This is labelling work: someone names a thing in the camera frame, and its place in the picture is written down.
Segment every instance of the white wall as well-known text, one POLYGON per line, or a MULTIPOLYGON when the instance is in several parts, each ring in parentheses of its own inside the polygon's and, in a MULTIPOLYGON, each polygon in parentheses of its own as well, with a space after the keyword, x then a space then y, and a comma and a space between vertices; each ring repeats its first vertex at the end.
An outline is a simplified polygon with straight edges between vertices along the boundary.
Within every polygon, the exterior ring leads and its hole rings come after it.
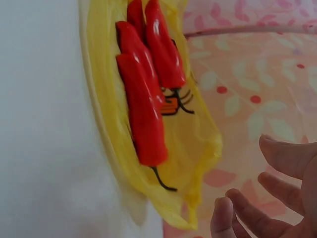
POLYGON ((84 75, 76 0, 0 0, 1 238, 162 237, 123 204, 84 75))

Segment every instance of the leaf pattern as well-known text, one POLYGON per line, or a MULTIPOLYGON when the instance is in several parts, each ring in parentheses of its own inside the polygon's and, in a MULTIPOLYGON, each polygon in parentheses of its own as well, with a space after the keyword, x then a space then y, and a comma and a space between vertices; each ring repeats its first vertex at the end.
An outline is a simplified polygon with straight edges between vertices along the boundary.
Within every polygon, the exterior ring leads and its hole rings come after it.
POLYGON ((268 119, 270 126, 276 136, 283 140, 296 142, 292 127, 282 119, 268 119))
POLYGON ((268 87, 274 87, 275 86, 275 81, 274 79, 269 76, 268 74, 265 74, 265 73, 260 73, 260 81, 262 83, 264 83, 266 86, 268 87))
POLYGON ((279 101, 269 101, 265 103, 261 109, 266 112, 266 113, 276 113, 279 112, 280 110, 286 109, 287 105, 283 102, 279 101))
POLYGON ((259 113, 252 114, 247 121, 249 140, 258 140, 264 128, 264 117, 259 113))
POLYGON ((310 86, 317 92, 317 75, 316 76, 309 76, 308 78, 310 86))
POLYGON ((290 71, 289 69, 284 68, 284 69, 282 70, 282 74, 283 74, 286 78, 288 78, 291 82, 295 82, 295 81, 296 81, 296 76, 295 76, 295 74, 294 74, 292 71, 290 71))
POLYGON ((299 38, 298 36, 295 35, 291 35, 291 39, 293 41, 295 41, 298 45, 303 46, 304 42, 301 40, 301 38, 299 38))
POLYGON ((205 175, 204 182, 211 187, 223 187, 231 184, 236 177, 236 174, 214 169, 205 175))
POLYGON ((204 73, 200 79, 200 87, 207 91, 212 89, 217 84, 218 76, 214 71, 204 73))
POLYGON ((277 40, 279 41, 280 44, 282 44, 285 47, 292 48, 293 50, 296 48, 296 46, 292 42, 290 42, 289 40, 282 39, 282 38, 279 38, 277 40))
POLYGON ((244 61, 237 62, 233 66, 233 75, 238 79, 246 75, 246 63, 244 61))
POLYGON ((204 48, 204 42, 201 39, 192 40, 192 45, 200 50, 204 48))
POLYGON ((220 8, 219 4, 217 2, 215 2, 212 5, 210 15, 212 16, 212 18, 217 19, 220 17, 220 13, 221 13, 221 8, 220 8))
POLYGON ((267 69, 267 60, 266 59, 260 59, 257 62, 257 70, 260 72, 266 71, 267 69))
POLYGON ((284 68, 291 68, 295 66, 297 60, 296 59, 285 59, 282 63, 284 68))
POLYGON ((190 54, 190 58, 191 59, 200 59, 200 58, 204 58, 207 56, 210 56, 211 53, 209 51, 198 51, 198 52, 193 52, 190 54))
POLYGON ((241 109, 241 103, 239 96, 232 96, 225 101, 224 104, 225 113, 227 117, 236 115, 241 109))
POLYGON ((307 71, 309 75, 317 75, 317 66, 310 66, 307 71))
POLYGON ((230 50, 229 45, 228 45, 227 41, 225 41, 225 40, 218 39, 216 41, 216 46, 218 49, 220 49, 222 51, 230 50))
POLYGON ((255 92, 260 92, 260 90, 261 90, 260 85, 257 82, 254 82, 254 81, 246 79, 246 78, 239 79, 239 84, 241 87, 255 91, 255 92))

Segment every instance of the plastic bag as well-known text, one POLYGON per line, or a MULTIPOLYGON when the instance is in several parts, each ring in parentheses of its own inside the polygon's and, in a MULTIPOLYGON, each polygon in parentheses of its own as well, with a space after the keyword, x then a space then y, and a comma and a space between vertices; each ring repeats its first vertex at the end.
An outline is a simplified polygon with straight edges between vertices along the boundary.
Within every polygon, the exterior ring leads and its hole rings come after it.
POLYGON ((131 139, 124 86, 115 60, 115 56, 120 54, 115 22, 126 20, 127 0, 90 0, 87 22, 82 26, 85 28, 82 29, 85 33, 82 35, 85 71, 96 121, 111 166, 119 168, 171 226, 196 229, 196 209, 201 202, 203 175, 220 159, 222 141, 191 72, 180 17, 186 0, 161 0, 160 3, 187 76, 187 85, 181 90, 181 95, 189 98, 193 95, 186 107, 195 111, 191 115, 179 110, 174 116, 164 117, 169 157, 158 171, 162 180, 179 189, 178 192, 166 191, 159 185, 153 171, 139 164, 131 139))

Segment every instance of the red chili pepper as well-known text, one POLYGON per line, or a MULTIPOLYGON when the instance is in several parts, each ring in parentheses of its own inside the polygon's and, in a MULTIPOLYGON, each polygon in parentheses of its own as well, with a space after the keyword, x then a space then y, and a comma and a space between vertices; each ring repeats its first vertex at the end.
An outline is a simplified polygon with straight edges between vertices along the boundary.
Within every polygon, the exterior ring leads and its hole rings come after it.
POLYGON ((135 28, 126 21, 116 23, 119 34, 119 47, 123 54, 130 54, 140 63, 146 74, 147 86, 155 100, 156 106, 160 109, 165 102, 165 97, 159 86, 158 75, 155 71, 151 52, 143 44, 135 28))
POLYGON ((152 53, 160 85, 168 89, 186 84, 181 56, 168 34, 158 0, 150 0, 145 8, 146 39, 152 53))
POLYGON ((130 2, 127 11, 127 21, 135 27, 140 39, 145 42, 145 20, 143 16, 142 0, 133 0, 130 2))
POLYGON ((166 161, 168 152, 162 115, 147 86, 143 65, 132 54, 121 54, 116 60, 126 91, 132 138, 140 164, 154 170, 162 187, 177 191, 176 188, 167 187, 158 174, 157 166, 166 161))

